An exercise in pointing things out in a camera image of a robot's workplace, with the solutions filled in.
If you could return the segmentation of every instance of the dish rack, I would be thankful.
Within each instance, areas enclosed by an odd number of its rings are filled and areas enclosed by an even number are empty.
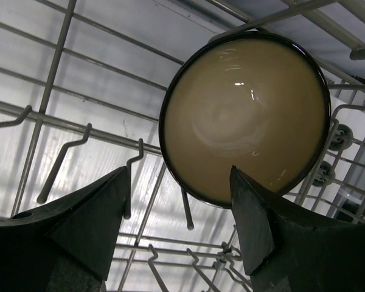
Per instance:
[[[79,189],[139,150],[131,161],[132,217],[122,223],[104,288],[251,291],[231,212],[182,200],[166,170],[157,138],[163,93],[183,60],[241,23],[271,30],[301,14],[353,50],[354,60],[365,59],[365,43],[319,18],[315,9],[336,1],[282,0],[289,8],[261,19],[229,2],[0,2],[0,218],[38,206],[42,193],[40,203]],[[365,24],[365,1],[341,5]],[[333,96],[332,127],[311,173],[285,197],[364,223],[365,82],[316,60]]]

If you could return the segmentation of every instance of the gray roller wheel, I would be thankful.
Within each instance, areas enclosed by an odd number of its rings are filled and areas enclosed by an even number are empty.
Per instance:
[[[335,172],[332,168],[332,165],[327,161],[322,161],[312,185],[314,187],[322,187],[331,184],[331,179],[335,178]]]
[[[340,151],[348,149],[352,144],[353,131],[347,125],[339,124],[335,131],[333,140],[328,149],[332,151]]]

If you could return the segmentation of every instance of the rack tine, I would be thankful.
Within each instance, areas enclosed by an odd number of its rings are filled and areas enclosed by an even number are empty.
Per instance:
[[[21,123],[23,123],[24,119],[29,115],[29,113],[31,113],[31,111],[32,111],[32,106],[27,105],[24,108],[24,111],[15,120],[0,122],[0,128],[7,128],[20,125]]]
[[[240,272],[237,271],[237,269],[234,268],[234,265],[235,265],[234,261],[228,255],[226,255],[226,254],[223,254],[222,256],[223,256],[223,258],[225,260],[227,260],[228,262],[230,262],[230,270],[234,274],[236,274],[242,281],[244,281],[244,283],[247,284],[248,287],[251,287],[251,281],[248,280],[247,278],[245,278]]]
[[[46,182],[44,183],[44,186],[42,188],[41,193],[39,194],[38,198],[36,199],[36,201],[40,204],[44,204],[47,201],[47,198],[49,197],[49,193],[51,191],[51,188],[54,184],[55,178],[57,177],[58,172],[60,171],[63,159],[66,156],[66,153],[68,152],[68,149],[71,147],[75,147],[75,146],[80,146],[85,144],[88,141],[89,138],[89,134],[91,133],[92,130],[92,124],[89,123],[86,125],[85,131],[84,131],[84,135],[82,137],[82,139],[77,140],[77,141],[72,141],[72,142],[67,142],[65,144],[62,145],[61,150],[53,164],[53,167],[51,168],[51,171],[49,173],[49,176],[47,177]]]
[[[212,281],[203,273],[203,271],[200,270],[200,268],[197,266],[197,263],[199,262],[199,258],[197,257],[197,255],[195,255],[189,248],[187,248],[187,252],[188,252],[188,254],[190,254],[193,257],[194,261],[192,262],[192,266],[196,270],[196,272],[200,275],[200,277],[207,283],[208,286],[211,287],[211,289],[214,292],[221,292],[214,285],[214,283],[212,283]]]
[[[238,280],[237,278],[235,278],[235,276],[233,275],[233,273],[229,270],[229,269],[227,269],[227,268],[225,268],[225,269],[223,269],[225,272],[227,272],[228,274],[229,274],[229,276],[230,276],[230,278],[235,282],[235,283],[237,283],[237,284],[240,284],[242,287],[243,287],[243,289],[245,289],[247,292],[251,292],[252,290],[244,283],[244,281],[242,281],[242,280]]]
[[[151,250],[151,252],[153,253],[154,256],[150,257],[148,260],[147,260],[147,263],[151,269],[151,271],[153,272],[154,274],[154,277],[156,278],[157,280],[157,283],[159,285],[159,287],[161,288],[161,291],[162,292],[169,292],[168,288],[166,288],[165,286],[165,283],[164,281],[162,280],[161,276],[159,275],[156,267],[154,266],[154,260],[156,260],[158,258],[158,253],[157,251],[155,250],[155,248],[153,247],[153,245],[148,245],[148,248],[149,250]]]
[[[182,195],[182,203],[184,205],[185,217],[187,218],[187,228],[188,230],[193,230],[195,228],[195,225],[192,220],[192,214],[190,213],[190,206],[187,192],[183,188],[181,188],[181,195]]]
[[[123,214],[124,219],[131,218],[131,165],[134,162],[140,161],[144,157],[144,140],[142,138],[140,138],[138,140],[138,149],[139,149],[138,156],[132,157],[126,162],[126,167],[128,170],[128,177],[130,179],[130,186],[129,186],[130,191],[129,191],[129,195],[126,200],[126,206],[125,206],[125,210],[124,210],[124,214]]]

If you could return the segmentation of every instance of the dishwasher rack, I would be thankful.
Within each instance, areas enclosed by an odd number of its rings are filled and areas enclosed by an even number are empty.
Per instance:
[[[83,60],[87,63],[100,66],[101,68],[104,68],[106,70],[109,70],[111,72],[126,76],[128,78],[132,78],[133,80],[146,84],[148,86],[151,86],[153,88],[159,89],[161,91],[165,91],[167,87],[160,83],[156,83],[154,81],[148,80],[146,78],[140,77],[138,75],[132,74],[128,71],[125,71],[123,69],[120,69],[118,67],[115,67],[111,64],[104,63],[96,58],[89,57],[87,55],[81,54],[79,52],[76,52],[74,50],[68,49],[65,47],[65,41],[66,37],[69,32],[69,27],[71,25],[72,19],[76,19],[80,22],[89,24],[92,27],[95,27],[96,29],[100,29],[114,37],[123,39],[135,46],[138,46],[144,50],[147,50],[157,56],[160,56],[162,58],[165,58],[168,61],[171,61],[177,65],[182,65],[184,62],[180,60],[179,58],[175,58],[165,52],[162,52],[158,50],[155,47],[149,46],[139,40],[136,40],[134,38],[131,38],[128,35],[122,34],[110,27],[104,26],[101,23],[98,23],[90,18],[87,18],[81,14],[78,14],[75,11],[76,6],[76,0],[69,0],[67,8],[62,7],[54,2],[45,1],[45,0],[37,0],[37,2],[40,2],[43,5],[48,6],[50,9],[56,10],[58,12],[64,13],[64,19],[62,22],[62,27],[60,31],[60,35],[58,38],[57,43],[52,43],[50,41],[47,41],[43,38],[40,38],[36,35],[32,35],[28,32],[25,32],[21,29],[18,29],[17,27],[10,26],[4,22],[0,22],[0,29],[6,30],[10,33],[13,33],[15,35],[21,36],[23,38],[27,38],[30,41],[36,42],[38,44],[42,44],[43,46],[47,46],[54,50],[54,56],[51,61],[51,66],[49,69],[49,74],[47,76],[47,80],[43,81],[34,77],[29,77],[27,75],[21,74],[19,72],[15,72],[3,67],[0,67],[0,74],[9,75],[11,77],[20,79],[27,83],[32,83],[34,85],[42,86],[44,88],[43,90],[43,96],[41,99],[40,107],[37,110],[32,110],[30,106],[23,108],[21,106],[3,102],[0,100],[0,113],[3,113],[7,116],[13,116],[16,119],[13,122],[4,122],[0,123],[1,127],[12,127],[15,125],[21,124],[24,120],[31,121],[35,124],[33,128],[32,137],[30,139],[30,145],[27,151],[27,156],[24,163],[24,168],[21,173],[20,181],[18,184],[18,189],[16,193],[16,197],[13,203],[11,216],[14,216],[17,214],[21,208],[21,203],[24,197],[24,192],[26,189],[26,185],[29,179],[30,169],[32,167],[32,162],[35,156],[35,152],[37,149],[37,144],[40,138],[41,130],[43,126],[52,127],[52,128],[58,128],[60,130],[64,131],[70,131],[75,132],[81,135],[84,135],[83,137],[83,143],[85,143],[88,140],[88,137],[106,142],[109,144],[115,144],[122,147],[126,147],[132,150],[140,150],[140,142],[134,139],[130,139],[128,137],[116,135],[114,133],[110,133],[108,131],[98,130],[96,128],[93,128],[91,125],[82,125],[80,123],[72,122],[70,120],[62,119],[56,116],[48,115],[46,114],[47,106],[50,101],[50,96],[52,94],[52,91],[58,91],[62,92],[64,94],[67,94],[71,97],[74,97],[76,99],[84,100],[93,104],[101,105],[104,107],[107,107],[109,109],[125,113],[134,117],[137,117],[138,119],[144,119],[152,123],[157,123],[158,119],[152,116],[148,116],[146,114],[133,111],[128,108],[121,107],[119,105],[115,105],[113,103],[109,103],[103,100],[99,100],[93,96],[89,96],[86,94],[83,94],[81,92],[73,91],[71,89],[58,86],[55,84],[55,78],[57,74],[58,67],[60,65],[61,56],[63,54],[70,55],[74,58],[78,58],[80,60]],[[193,0],[182,0],[181,2],[184,3],[184,5],[191,5],[192,7],[200,7],[200,5],[196,4]],[[214,7],[221,9],[222,11],[229,13],[233,17],[236,17],[239,20],[242,20],[243,22],[246,22],[246,25],[243,25],[241,27],[238,27],[236,29],[231,29],[230,32],[236,32],[240,30],[246,30],[246,29],[256,29],[261,28],[262,26],[265,26],[267,24],[280,21],[295,15],[300,15],[302,13],[308,12],[313,9],[318,9],[319,7],[323,7],[325,5],[329,5],[336,1],[328,1],[328,0],[310,0],[307,2],[302,2],[300,4],[290,5],[290,8],[274,13],[273,15],[269,15],[267,17],[264,17],[263,19],[257,19],[254,20],[252,17],[248,16],[245,13],[242,13],[240,10],[235,9],[235,7],[232,7],[227,3],[227,1],[222,0],[207,0],[207,3],[213,5]],[[365,23],[365,18],[363,17],[363,14],[361,13],[360,8],[355,9],[354,5],[349,4],[349,11],[353,12],[354,15],[359,17],[360,20],[362,20]],[[204,13],[207,16],[209,15],[211,18],[216,20],[218,18],[218,15],[216,13],[212,13],[209,10],[206,9],[198,9],[200,13]],[[341,29],[342,32],[345,33],[345,36],[349,37],[349,33],[346,33],[345,29]],[[351,58],[354,60],[359,59],[365,59],[365,45],[360,45],[358,47],[354,47],[353,45],[350,46],[351,49],[353,49],[353,52],[351,54]],[[325,179],[325,184],[320,188],[318,193],[311,193],[309,192],[311,189],[311,186],[314,183],[314,180],[319,176],[319,170],[322,161],[327,157],[327,155],[334,158],[334,161],[332,163],[332,170],[334,171],[336,166],[338,165],[339,161],[346,161],[352,165],[357,165],[358,167],[361,167],[365,169],[365,163],[361,163],[355,160],[347,159],[342,156],[344,149],[341,148],[339,151],[330,151],[329,147],[333,140],[335,139],[345,139],[346,141],[351,141],[353,144],[358,144],[361,146],[362,149],[365,150],[365,139],[360,140],[356,139],[354,137],[343,137],[341,136],[342,133],[338,131],[338,126],[340,122],[336,119],[336,115],[344,110],[354,110],[354,111],[363,111],[365,112],[365,101],[362,105],[356,105],[355,103],[355,96],[358,91],[365,92],[365,85],[362,84],[359,80],[355,79],[354,77],[351,77],[347,75],[345,72],[335,68],[328,62],[324,60],[320,60],[317,58],[317,62],[320,65],[320,67],[324,70],[325,73],[327,73],[327,78],[332,80],[332,82],[329,82],[329,88],[332,90],[332,94],[334,94],[336,97],[341,98],[341,92],[344,90],[351,90],[352,96],[350,97],[349,104],[343,104],[338,106],[334,112],[333,112],[333,119],[332,119],[332,127],[329,134],[329,139],[326,142],[325,145],[325,151],[322,153],[320,158],[318,159],[318,162],[316,163],[314,169],[311,171],[311,173],[306,177],[306,179],[303,181],[300,190],[297,192],[289,193],[289,197],[293,197],[295,200],[295,203],[303,205],[306,199],[312,199],[315,201],[312,210],[316,210],[319,202],[324,202],[332,207],[332,214],[331,216],[334,216],[333,214],[337,211],[343,212],[344,214],[352,217],[353,222],[365,222],[365,217],[363,216],[363,212],[365,210],[365,188],[354,186],[349,184],[346,181],[341,181],[339,179],[336,179],[333,176],[328,176],[328,174],[321,175]],[[153,145],[144,143],[143,144],[143,151],[148,155],[154,155],[154,156],[161,156],[161,151],[159,147]],[[163,237],[155,237],[155,236],[149,236],[144,235],[144,231],[147,225],[147,221],[149,219],[151,210],[153,208],[153,205],[155,203],[156,197],[159,192],[160,185],[162,183],[162,180],[164,178],[166,171],[166,166],[164,163],[162,163],[161,168],[159,169],[159,173],[156,175],[156,180],[153,186],[153,189],[151,191],[151,197],[148,201],[148,204],[145,208],[145,213],[143,216],[143,219],[141,221],[141,224],[139,226],[139,230],[135,234],[121,232],[119,237],[126,238],[127,240],[131,240],[133,242],[132,244],[123,244],[123,243],[117,243],[116,248],[119,250],[127,250],[130,251],[130,254],[128,257],[114,257],[114,262],[121,262],[125,265],[121,280],[119,284],[117,285],[117,291],[122,292],[124,291],[123,288],[125,286],[125,282],[127,280],[127,277],[129,275],[131,266],[133,263],[144,263],[148,264],[150,266],[150,269],[161,287],[162,291],[168,291],[167,285],[164,283],[162,279],[162,273],[159,273],[156,266],[166,266],[166,267],[180,267],[180,268],[193,268],[197,274],[205,281],[207,285],[208,291],[220,291],[217,286],[215,285],[216,282],[218,282],[220,278],[220,274],[226,274],[229,276],[229,280],[234,283],[235,286],[232,286],[234,288],[233,291],[251,291],[250,288],[250,282],[248,277],[245,277],[241,274],[242,266],[241,266],[241,257],[240,252],[238,250],[238,244],[235,243],[235,239],[237,237],[236,228],[233,228],[233,231],[231,232],[231,236],[229,237],[229,240],[227,242],[224,242],[222,245],[214,244],[214,243],[203,243],[203,242],[193,242],[188,240],[180,240],[180,239],[174,239],[174,238],[163,238]],[[357,210],[355,214],[349,212],[348,210],[345,210],[342,208],[343,200],[341,196],[337,196],[335,200],[329,201],[324,198],[323,194],[325,191],[325,188],[327,187],[328,183],[338,184],[344,189],[350,189],[352,192],[355,192],[358,194],[359,199],[361,200],[360,207]],[[202,252],[202,251],[191,251],[191,249],[183,250],[181,248],[176,249],[165,249],[165,248],[157,248],[154,247],[151,243],[148,246],[139,245],[142,241],[149,241],[154,243],[170,243],[173,245],[178,246],[191,246],[196,248],[207,248],[210,249],[211,252]],[[147,255],[152,254],[153,256],[149,258],[148,260],[143,259],[136,259],[136,253],[137,252],[145,252]],[[178,262],[170,262],[170,261],[159,261],[157,260],[159,254],[165,254],[165,255],[174,255],[174,256],[183,256],[188,257],[191,259],[190,263],[178,263]],[[213,265],[203,264],[199,263],[199,258],[201,259],[210,259],[211,262],[214,261]],[[204,273],[204,271],[212,271],[212,279],[209,279],[209,276]]]

